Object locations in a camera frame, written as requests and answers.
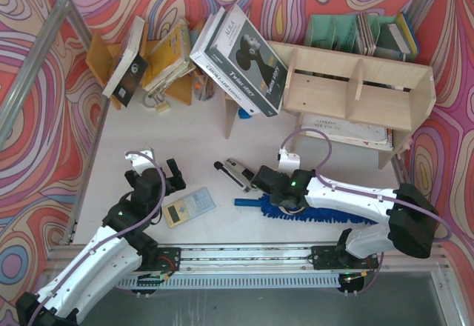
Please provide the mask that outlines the yellow calculator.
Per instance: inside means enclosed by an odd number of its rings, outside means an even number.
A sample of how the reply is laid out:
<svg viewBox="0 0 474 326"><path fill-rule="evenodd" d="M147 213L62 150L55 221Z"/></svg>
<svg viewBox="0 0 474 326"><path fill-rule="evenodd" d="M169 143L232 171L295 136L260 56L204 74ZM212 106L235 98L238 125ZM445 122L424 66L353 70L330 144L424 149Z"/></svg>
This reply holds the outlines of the yellow calculator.
<svg viewBox="0 0 474 326"><path fill-rule="evenodd" d="M162 208L169 228L174 228L216 208L209 190L203 187Z"/></svg>

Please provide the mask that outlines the spiral notebook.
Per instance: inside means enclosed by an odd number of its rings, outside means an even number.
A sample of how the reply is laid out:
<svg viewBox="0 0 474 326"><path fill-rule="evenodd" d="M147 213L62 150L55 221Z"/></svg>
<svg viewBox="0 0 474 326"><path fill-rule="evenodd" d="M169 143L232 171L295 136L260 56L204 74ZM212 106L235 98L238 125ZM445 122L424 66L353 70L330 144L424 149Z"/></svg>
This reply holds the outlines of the spiral notebook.
<svg viewBox="0 0 474 326"><path fill-rule="evenodd" d="M302 119L301 128L320 130L333 142L381 151L393 149L392 131L385 127L307 114Z"/></svg>

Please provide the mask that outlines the brown notebooks in organizer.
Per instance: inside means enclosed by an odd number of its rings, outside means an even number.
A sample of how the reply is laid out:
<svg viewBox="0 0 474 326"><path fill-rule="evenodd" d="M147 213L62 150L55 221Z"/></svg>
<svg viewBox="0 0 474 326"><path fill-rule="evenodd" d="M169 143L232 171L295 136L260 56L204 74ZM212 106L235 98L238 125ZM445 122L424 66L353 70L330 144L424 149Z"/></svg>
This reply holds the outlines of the brown notebooks in organizer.
<svg viewBox="0 0 474 326"><path fill-rule="evenodd" d="M361 12L357 15L358 21L358 32L361 37L362 53L366 56L373 56L375 53L376 45L373 37L373 33L370 27L368 15L365 12Z"/></svg>

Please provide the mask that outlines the light wooden bookshelf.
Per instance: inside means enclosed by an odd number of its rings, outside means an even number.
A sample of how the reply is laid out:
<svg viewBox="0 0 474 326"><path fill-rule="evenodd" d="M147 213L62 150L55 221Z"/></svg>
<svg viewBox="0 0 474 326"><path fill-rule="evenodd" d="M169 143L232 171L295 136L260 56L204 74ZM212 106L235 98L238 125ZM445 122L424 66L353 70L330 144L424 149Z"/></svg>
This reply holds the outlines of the light wooden bookshelf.
<svg viewBox="0 0 474 326"><path fill-rule="evenodd" d="M393 148L378 152L385 167L429 118L435 102L430 66L272 41L288 66L283 108L301 121L316 114L385 127Z"/></svg>

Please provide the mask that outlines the white Czekolada book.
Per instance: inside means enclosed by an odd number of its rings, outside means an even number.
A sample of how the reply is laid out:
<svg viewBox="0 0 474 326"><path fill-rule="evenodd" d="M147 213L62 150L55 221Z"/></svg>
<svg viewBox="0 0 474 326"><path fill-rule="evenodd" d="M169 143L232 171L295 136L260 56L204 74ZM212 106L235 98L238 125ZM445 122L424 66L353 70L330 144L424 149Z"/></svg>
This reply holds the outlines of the white Czekolada book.
<svg viewBox="0 0 474 326"><path fill-rule="evenodd" d="M223 70L218 69L218 65L211 60L210 55L205 53L206 46L217 31L219 22L224 18L224 14L225 9L220 7L216 14L209 16L196 43L193 45L190 58L241 108L253 116L261 111L230 81L230 78L224 74Z"/></svg>

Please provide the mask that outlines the Twins story book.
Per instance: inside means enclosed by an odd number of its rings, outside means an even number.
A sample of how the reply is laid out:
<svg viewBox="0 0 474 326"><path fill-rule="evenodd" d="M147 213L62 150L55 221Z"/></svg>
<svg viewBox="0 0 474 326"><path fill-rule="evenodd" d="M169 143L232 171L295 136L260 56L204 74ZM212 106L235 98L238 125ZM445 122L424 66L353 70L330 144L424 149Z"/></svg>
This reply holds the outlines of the Twins story book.
<svg viewBox="0 0 474 326"><path fill-rule="evenodd" d="M279 114L287 78L287 67L237 5L221 7L211 24L204 53L218 74L223 75L237 94L249 100L249 114L267 117Z"/></svg>

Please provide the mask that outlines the beige black stapler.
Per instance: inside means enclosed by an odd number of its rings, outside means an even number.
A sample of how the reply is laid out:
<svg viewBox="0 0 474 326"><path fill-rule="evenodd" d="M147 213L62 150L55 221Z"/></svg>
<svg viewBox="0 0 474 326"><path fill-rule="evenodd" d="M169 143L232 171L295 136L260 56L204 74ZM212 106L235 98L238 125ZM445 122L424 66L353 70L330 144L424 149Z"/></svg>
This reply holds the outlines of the beige black stapler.
<svg viewBox="0 0 474 326"><path fill-rule="evenodd" d="M258 188L252 183L255 175L253 171L244 167L234 159L227 159L224 165L245 186L246 191L258 191Z"/></svg>

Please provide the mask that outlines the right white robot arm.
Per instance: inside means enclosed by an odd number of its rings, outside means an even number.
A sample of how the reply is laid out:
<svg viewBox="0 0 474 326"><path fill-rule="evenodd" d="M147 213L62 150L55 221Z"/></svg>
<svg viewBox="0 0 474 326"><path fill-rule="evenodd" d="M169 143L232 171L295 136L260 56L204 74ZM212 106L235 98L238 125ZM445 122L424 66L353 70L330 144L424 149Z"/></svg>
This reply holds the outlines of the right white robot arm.
<svg viewBox="0 0 474 326"><path fill-rule="evenodd" d="M438 212L412 184L377 189L345 184L295 170L292 175L263 166L251 184L264 196L264 212L281 219L362 223L344 230L338 240L342 257L364 259L398 250L407 256L430 256Z"/></svg>

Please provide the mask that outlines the black white paperback book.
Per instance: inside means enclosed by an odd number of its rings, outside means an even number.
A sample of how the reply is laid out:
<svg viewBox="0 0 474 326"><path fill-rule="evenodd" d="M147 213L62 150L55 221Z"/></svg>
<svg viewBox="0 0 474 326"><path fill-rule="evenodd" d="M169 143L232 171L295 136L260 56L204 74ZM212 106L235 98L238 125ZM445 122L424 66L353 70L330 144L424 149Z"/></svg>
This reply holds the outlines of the black white paperback book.
<svg viewBox="0 0 474 326"><path fill-rule="evenodd" d="M103 94L127 106L142 80L148 63L140 54L145 21L136 16L113 57L110 77Z"/></svg>

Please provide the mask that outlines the stack of yellow books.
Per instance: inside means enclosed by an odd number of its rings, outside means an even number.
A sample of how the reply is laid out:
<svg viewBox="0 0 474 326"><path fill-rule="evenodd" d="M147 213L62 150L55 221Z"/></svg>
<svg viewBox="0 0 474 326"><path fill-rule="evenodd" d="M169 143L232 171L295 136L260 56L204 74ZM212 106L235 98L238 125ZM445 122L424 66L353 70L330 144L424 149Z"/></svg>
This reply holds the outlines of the stack of yellow books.
<svg viewBox="0 0 474 326"><path fill-rule="evenodd" d="M143 89L149 97L160 95L176 79L195 69L190 52L188 24L184 18L180 18L146 56L148 68L144 74Z"/></svg>

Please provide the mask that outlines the brass padlock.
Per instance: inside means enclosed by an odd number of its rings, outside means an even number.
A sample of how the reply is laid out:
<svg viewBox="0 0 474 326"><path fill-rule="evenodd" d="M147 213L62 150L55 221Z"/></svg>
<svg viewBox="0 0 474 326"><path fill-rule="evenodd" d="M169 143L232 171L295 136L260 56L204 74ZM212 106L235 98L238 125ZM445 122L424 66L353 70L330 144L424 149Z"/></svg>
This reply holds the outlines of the brass padlock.
<svg viewBox="0 0 474 326"><path fill-rule="evenodd" d="M164 113L170 109L170 104L161 94L154 96L145 94L142 99L142 104L146 109L154 110L157 113Z"/></svg>

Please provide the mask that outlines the green desk organizer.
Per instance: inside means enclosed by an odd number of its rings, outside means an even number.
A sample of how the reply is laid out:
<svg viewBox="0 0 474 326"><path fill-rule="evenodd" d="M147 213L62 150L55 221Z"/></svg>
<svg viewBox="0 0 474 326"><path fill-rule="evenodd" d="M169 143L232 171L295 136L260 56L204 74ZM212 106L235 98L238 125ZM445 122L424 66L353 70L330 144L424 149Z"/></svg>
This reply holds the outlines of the green desk organizer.
<svg viewBox="0 0 474 326"><path fill-rule="evenodd" d="M388 28L397 14L392 17L367 15L376 45L373 56L405 61L405 55ZM363 55L357 15L311 15L304 45Z"/></svg>

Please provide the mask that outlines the blue microfiber duster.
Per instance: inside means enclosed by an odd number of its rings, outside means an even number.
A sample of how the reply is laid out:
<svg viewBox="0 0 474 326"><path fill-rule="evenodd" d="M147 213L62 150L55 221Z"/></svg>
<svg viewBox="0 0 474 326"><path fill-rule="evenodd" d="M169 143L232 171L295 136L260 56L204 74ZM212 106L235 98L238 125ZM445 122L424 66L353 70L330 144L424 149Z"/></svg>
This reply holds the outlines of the blue microfiber duster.
<svg viewBox="0 0 474 326"><path fill-rule="evenodd" d="M308 208L296 215L282 212L277 206L270 203L270 197L263 194L259 199L234 199L236 207L257 207L262 214L271 219L295 220L301 222L353 223L375 224L374 221L328 208Z"/></svg>

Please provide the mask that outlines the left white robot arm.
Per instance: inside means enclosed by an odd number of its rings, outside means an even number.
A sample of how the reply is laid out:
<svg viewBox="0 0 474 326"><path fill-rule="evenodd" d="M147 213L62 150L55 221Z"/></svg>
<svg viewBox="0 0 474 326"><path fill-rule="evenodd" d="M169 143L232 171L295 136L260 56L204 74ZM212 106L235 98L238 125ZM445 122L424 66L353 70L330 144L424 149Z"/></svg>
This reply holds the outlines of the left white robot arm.
<svg viewBox="0 0 474 326"><path fill-rule="evenodd" d="M186 183L176 161L167 160L166 176L149 150L130 151L133 167L124 176L132 190L104 217L90 242L51 282L16 301L20 325L79 325L96 304L132 272L157 273L167 281L179 270L181 250L160 247L144 231L161 217L164 197Z"/></svg>

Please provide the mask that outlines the blue yellow book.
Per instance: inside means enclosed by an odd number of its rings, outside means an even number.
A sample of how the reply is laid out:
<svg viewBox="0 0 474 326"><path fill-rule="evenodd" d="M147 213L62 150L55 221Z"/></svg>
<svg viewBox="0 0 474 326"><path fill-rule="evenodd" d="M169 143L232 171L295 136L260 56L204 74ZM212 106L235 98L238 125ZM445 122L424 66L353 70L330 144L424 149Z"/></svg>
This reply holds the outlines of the blue yellow book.
<svg viewBox="0 0 474 326"><path fill-rule="evenodd" d="M400 51L405 55L405 61L414 62L420 52L420 46L407 16L402 12L398 13L394 21L388 24L388 28Z"/></svg>

